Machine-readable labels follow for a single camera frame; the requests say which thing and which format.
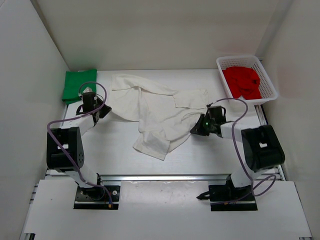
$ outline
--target plastic basket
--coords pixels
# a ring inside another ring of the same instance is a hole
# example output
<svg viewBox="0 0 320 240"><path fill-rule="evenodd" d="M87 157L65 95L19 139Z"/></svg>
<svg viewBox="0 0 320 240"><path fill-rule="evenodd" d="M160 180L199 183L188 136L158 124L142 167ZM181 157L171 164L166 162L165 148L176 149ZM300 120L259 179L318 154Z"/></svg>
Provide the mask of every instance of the plastic basket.
<svg viewBox="0 0 320 240"><path fill-rule="evenodd" d="M232 93L229 89L225 76L222 70L225 70L229 67L246 67L251 68L256 71L260 78L260 86L259 90L261 93L261 99L251 99L251 100L244 100L248 105L261 105L268 101L275 100L278 97L278 93L273 86L270 78L268 77L264 67L262 66L261 62L256 56L253 55L238 55L238 56L223 56L219 57L216 60L216 64L218 65L219 69L219 77L222 82L223 88L228 98L233 98ZM229 101L230 105L233 107L240 107L243 103L235 100Z"/></svg>

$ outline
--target folded green fabric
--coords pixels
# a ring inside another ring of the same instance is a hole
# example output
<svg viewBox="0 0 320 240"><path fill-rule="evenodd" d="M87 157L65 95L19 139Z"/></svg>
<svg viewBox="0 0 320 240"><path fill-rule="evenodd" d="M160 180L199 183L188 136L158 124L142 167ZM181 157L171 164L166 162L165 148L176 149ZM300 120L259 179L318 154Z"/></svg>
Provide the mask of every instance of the folded green fabric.
<svg viewBox="0 0 320 240"><path fill-rule="evenodd" d="M73 104L81 100L78 95L79 88L86 82L97 81L97 69L91 69L88 71L67 71L65 73L64 90L62 101L67 105ZM92 89L93 92L97 91L97 85L94 83L88 83L81 89L83 91L86 87Z"/></svg>

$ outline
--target white wall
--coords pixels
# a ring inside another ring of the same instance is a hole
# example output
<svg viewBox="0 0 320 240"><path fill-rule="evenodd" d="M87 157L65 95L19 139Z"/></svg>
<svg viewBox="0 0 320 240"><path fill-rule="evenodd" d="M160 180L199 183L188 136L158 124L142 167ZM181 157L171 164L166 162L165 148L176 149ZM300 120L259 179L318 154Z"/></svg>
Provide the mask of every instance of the white wall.
<svg viewBox="0 0 320 240"><path fill-rule="evenodd" d="M314 237L320 239L320 1L295 0L263 64L279 98L265 104Z"/></svg>
<svg viewBox="0 0 320 240"><path fill-rule="evenodd" d="M73 70L216 68L217 57L255 54L278 3L37 1L53 39Z"/></svg>
<svg viewBox="0 0 320 240"><path fill-rule="evenodd" d="M17 240L46 169L46 124L62 116L64 60L29 0L0 6L0 239Z"/></svg>

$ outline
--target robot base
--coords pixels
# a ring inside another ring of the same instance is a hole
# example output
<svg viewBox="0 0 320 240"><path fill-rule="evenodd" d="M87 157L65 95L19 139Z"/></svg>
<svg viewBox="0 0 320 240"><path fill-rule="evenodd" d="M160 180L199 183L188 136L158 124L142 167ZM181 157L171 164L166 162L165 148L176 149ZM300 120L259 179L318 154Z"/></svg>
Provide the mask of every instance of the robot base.
<svg viewBox="0 0 320 240"><path fill-rule="evenodd" d="M209 185L209 199L211 212L222 212L222 211L257 211L257 203L255 197L250 193L243 199L228 204L215 204L225 201L232 201L234 199L239 199L246 195L247 189L241 189L233 196L226 194L229 189L226 189L226 185Z"/></svg>
<svg viewBox="0 0 320 240"><path fill-rule="evenodd" d="M118 210L120 198L120 186L105 185L112 198L112 207L109 207L109 197L107 194L99 198L91 198L85 195L83 189L77 187L73 209L96 209L96 210Z"/></svg>

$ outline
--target red cloth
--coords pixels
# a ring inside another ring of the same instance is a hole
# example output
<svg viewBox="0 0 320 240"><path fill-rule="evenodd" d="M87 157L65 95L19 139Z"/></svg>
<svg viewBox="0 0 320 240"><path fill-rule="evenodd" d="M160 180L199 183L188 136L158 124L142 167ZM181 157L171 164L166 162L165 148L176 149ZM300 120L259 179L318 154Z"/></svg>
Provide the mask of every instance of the red cloth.
<svg viewBox="0 0 320 240"><path fill-rule="evenodd" d="M255 70L244 66L232 66L222 70L232 96L246 100L261 99L260 78Z"/></svg>

